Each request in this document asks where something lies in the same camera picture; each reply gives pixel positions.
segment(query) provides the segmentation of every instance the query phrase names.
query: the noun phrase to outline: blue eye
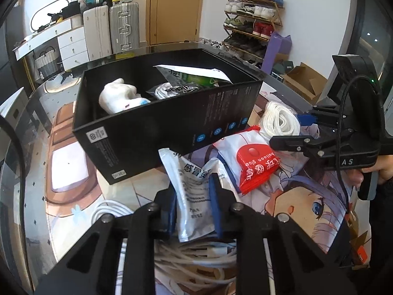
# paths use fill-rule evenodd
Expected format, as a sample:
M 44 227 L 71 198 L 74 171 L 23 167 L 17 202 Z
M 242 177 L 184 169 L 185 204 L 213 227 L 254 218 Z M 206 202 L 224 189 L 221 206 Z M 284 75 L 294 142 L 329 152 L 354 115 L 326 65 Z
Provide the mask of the blue eye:
M 317 215 L 317 219 L 319 220 L 323 214 L 323 208 L 325 206 L 323 202 L 323 198 L 321 197 L 319 199 L 321 202 L 314 202 L 312 204 L 312 211 L 314 212 L 315 215 Z

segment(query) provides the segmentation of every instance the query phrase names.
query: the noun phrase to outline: silver suitcase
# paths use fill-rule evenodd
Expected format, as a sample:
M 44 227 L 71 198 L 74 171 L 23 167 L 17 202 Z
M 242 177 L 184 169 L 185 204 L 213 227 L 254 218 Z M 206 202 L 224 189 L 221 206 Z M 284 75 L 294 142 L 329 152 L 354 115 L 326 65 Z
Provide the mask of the silver suitcase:
M 89 60 L 94 61 L 111 55 L 108 6 L 98 6 L 83 12 L 83 25 Z
M 109 10 L 113 53 L 126 52 L 139 47 L 139 5 L 125 2 Z

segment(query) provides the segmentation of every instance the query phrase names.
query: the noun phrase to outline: wooden door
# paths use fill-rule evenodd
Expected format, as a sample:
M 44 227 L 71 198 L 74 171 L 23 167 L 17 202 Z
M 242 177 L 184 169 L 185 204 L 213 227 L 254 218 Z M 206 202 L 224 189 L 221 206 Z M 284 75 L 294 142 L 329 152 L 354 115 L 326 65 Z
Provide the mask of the wooden door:
M 196 41 L 202 0 L 150 0 L 150 44 Z

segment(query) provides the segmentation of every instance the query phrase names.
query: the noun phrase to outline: red package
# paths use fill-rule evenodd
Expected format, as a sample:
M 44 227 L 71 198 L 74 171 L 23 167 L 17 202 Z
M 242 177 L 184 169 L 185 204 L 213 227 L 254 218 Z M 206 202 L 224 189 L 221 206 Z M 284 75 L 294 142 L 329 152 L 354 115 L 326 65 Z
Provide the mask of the red package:
M 280 166 L 280 158 L 274 154 L 259 130 L 259 127 L 252 127 L 214 143 L 243 194 L 265 183 Z

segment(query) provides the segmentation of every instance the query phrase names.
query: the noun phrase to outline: hand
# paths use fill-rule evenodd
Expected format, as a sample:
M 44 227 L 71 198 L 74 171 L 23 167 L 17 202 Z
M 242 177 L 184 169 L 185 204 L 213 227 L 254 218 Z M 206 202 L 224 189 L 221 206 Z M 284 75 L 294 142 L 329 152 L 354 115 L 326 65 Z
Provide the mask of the hand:
M 380 155 L 374 166 L 362 169 L 363 173 L 379 171 L 378 184 L 384 184 L 393 177 L 393 155 Z
M 359 188 L 364 179 L 362 173 L 374 171 L 379 171 L 378 184 L 384 184 L 386 181 L 390 180 L 393 177 L 393 155 L 378 156 L 374 166 L 364 168 L 361 171 L 358 169 L 350 169 L 345 172 L 348 175 L 350 183 L 356 188 Z

